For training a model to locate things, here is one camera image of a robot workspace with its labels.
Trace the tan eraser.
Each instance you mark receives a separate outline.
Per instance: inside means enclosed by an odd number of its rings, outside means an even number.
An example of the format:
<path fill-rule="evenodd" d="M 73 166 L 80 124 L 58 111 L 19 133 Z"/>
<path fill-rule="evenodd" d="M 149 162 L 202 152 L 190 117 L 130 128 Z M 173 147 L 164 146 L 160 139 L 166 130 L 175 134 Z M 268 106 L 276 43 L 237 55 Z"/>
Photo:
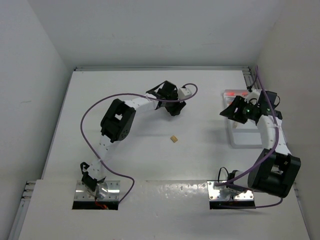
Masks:
<path fill-rule="evenodd" d="M 173 143 L 176 143 L 176 142 L 178 141 L 177 137 L 174 136 L 174 135 L 171 136 L 170 139 L 171 139 L 171 141 L 172 141 Z"/>

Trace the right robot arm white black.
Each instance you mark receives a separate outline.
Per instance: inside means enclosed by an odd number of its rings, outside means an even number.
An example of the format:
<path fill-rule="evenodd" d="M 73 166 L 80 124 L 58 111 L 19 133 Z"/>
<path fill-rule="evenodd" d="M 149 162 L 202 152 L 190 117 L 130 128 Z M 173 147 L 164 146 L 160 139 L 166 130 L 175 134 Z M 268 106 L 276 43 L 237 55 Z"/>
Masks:
<path fill-rule="evenodd" d="M 283 116 L 278 111 L 277 93 L 252 90 L 245 97 L 237 95 L 220 112 L 228 120 L 245 124 L 253 121 L 260 134 L 262 152 L 254 165 L 245 170 L 234 170 L 223 185 L 267 193 L 285 198 L 301 167 L 299 157 L 289 150 L 282 129 Z"/>

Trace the pink red highlighter pen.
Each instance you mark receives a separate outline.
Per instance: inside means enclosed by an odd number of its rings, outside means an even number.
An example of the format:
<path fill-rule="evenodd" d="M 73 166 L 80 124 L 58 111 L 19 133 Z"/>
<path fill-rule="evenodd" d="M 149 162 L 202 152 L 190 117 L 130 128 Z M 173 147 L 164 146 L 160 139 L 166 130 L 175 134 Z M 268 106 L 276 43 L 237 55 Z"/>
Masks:
<path fill-rule="evenodd" d="M 235 92 L 235 91 L 229 91 L 226 92 L 225 95 L 228 97 L 236 97 L 236 96 L 242 96 L 242 97 L 246 97 L 249 93 L 244 91 L 244 92 Z"/>

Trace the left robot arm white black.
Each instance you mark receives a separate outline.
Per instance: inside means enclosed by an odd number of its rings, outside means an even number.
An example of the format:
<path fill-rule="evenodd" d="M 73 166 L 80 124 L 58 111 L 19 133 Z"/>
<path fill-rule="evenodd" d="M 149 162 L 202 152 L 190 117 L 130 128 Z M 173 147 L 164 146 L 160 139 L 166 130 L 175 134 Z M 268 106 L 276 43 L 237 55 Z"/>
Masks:
<path fill-rule="evenodd" d="M 96 157 L 92 163 L 82 162 L 82 183 L 92 192 L 96 192 L 98 184 L 102 183 L 106 174 L 102 170 L 103 164 L 112 157 L 118 144 L 130 133 L 134 118 L 142 113 L 165 108 L 171 116 L 178 116 L 186 106 L 186 100 L 193 96 L 193 92 L 186 85 L 177 87 L 169 81 L 164 81 L 156 87 L 147 90 L 144 95 L 126 93 L 135 96 L 131 100 L 121 100 L 122 93 L 105 97 L 93 105 L 115 97 L 100 122 L 99 148 L 95 149 L 84 133 L 84 120 L 89 113 L 87 110 L 80 121 L 80 132 L 85 142 Z"/>

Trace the white pink eraser box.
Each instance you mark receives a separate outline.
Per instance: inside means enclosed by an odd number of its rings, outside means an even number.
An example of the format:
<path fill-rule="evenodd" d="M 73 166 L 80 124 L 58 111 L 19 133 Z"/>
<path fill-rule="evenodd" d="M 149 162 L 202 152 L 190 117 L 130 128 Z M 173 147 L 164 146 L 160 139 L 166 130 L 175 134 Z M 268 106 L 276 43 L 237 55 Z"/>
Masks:
<path fill-rule="evenodd" d="M 236 129 L 237 126 L 238 126 L 238 123 L 237 123 L 236 121 L 234 121 L 232 127 L 233 127 L 234 129 Z"/>

